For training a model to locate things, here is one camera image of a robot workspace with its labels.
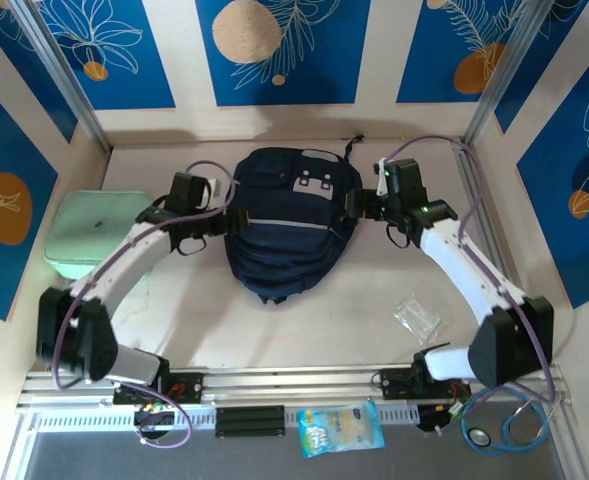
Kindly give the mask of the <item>navy blue student backpack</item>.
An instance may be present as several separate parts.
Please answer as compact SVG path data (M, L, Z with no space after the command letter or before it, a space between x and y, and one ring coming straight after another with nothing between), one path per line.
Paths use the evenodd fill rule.
M225 238L231 271L263 303L280 304L315 287L346 249L357 225L345 209L362 179L350 155L318 149L265 147L235 169L233 203L249 225Z

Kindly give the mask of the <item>mint green lunch bag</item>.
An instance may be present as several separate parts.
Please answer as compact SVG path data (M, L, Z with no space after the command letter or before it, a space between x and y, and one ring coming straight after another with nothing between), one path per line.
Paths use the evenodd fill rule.
M152 204L140 191L78 190L62 201L43 257L63 278L78 280L126 237L136 217Z

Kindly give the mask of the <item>clear plastic bag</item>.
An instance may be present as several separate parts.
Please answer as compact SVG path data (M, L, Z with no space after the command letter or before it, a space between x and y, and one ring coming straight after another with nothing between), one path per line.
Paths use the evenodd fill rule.
M444 320L428 310L413 294L405 297L397 305L394 318L411 332L421 345L433 341L445 326Z

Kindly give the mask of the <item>black ribbed block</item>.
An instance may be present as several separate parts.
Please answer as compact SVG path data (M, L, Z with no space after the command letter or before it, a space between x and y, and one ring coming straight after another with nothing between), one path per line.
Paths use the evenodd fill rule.
M216 411L217 438L285 435L285 408L279 406L223 407Z

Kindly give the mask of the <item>left black connector board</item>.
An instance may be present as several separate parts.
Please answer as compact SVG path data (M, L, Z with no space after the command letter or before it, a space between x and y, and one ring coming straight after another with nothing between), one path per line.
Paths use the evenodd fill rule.
M142 428L172 426L175 412L161 404L147 404L134 414L134 425Z

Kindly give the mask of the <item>black connector board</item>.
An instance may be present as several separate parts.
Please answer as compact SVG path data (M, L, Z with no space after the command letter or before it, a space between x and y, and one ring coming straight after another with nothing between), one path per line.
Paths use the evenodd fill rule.
M418 428L428 434L442 435L462 417L464 407L465 404L461 401L419 405Z
M134 425L142 428L172 426L175 412L161 404L147 404L134 414Z

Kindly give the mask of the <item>right black connector board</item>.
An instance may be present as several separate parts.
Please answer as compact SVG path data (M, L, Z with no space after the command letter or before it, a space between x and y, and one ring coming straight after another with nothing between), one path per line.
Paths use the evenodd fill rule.
M462 417L464 407L465 404L461 401L419 405L418 428L428 434L442 435Z

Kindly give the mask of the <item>blue snack packet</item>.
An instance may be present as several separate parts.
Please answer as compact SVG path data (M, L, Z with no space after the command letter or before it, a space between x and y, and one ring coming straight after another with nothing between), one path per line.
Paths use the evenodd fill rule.
M372 400L341 407L299 410L297 425L304 458L385 447L378 410Z

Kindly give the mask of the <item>grey metal panel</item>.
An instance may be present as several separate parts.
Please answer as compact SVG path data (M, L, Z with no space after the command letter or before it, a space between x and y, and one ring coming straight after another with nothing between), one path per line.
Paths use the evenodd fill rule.
M25 480L566 480L556 452L488 457L452 433L427 439L389 427L386 446L305 459L295 431L218 439L198 431L175 450L142 446L132 433L40 434Z

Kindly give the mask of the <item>blue stethoscope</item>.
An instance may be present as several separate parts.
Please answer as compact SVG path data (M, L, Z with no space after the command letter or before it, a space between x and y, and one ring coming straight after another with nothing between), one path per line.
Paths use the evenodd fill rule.
M522 404L502 423L502 440L499 442L493 441L487 431L479 427L469 427L467 425L467 418L475 409L486 403L497 393L505 393L522 401ZM548 438L551 432L551 417L561 401L562 397L558 392L555 392L554 401L551 401L545 399L538 392L527 393L523 388L508 386L485 388L474 393L463 406L459 418L461 433L468 446L482 455L497 457L504 454L525 454L538 448ZM538 415L541 425L537 433L528 442L518 443L512 434L512 427L517 417L527 408L531 408Z

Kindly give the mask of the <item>right aluminium frame post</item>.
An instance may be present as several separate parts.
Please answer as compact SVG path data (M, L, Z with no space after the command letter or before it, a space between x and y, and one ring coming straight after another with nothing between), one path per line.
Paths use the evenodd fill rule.
M496 106L531 47L537 32L549 13L554 0L527 0L502 56L482 92L474 114L462 137L471 147L480 138Z

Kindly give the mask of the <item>aluminium frame post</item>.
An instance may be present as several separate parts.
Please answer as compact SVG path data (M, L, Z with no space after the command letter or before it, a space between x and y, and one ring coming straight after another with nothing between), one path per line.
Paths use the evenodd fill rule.
M471 147L480 138L496 106L531 47L537 32L549 13L554 0L527 0L502 56L482 92L474 114L462 137Z
M8 0L10 8L67 104L102 155L109 159L113 146L73 69L32 0Z

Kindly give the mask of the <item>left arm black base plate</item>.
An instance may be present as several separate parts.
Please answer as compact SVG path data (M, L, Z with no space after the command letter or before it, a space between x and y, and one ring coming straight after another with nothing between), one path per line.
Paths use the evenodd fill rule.
M165 373L156 379L150 389L156 390L177 404L199 404L202 395L204 374ZM113 393L115 405L141 405L159 401L150 393L121 385Z

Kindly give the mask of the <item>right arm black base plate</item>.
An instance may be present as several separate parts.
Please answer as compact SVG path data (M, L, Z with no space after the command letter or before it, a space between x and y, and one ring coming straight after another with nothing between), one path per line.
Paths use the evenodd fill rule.
M461 380L428 380L409 368L386 368L370 377L370 384L382 392L385 400L465 400L472 392Z

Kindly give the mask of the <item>left aluminium frame post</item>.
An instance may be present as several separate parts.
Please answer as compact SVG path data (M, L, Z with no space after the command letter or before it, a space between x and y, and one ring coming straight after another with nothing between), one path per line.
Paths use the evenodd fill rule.
M113 146L73 69L32 0L8 0L10 8L67 104L102 155L109 159Z

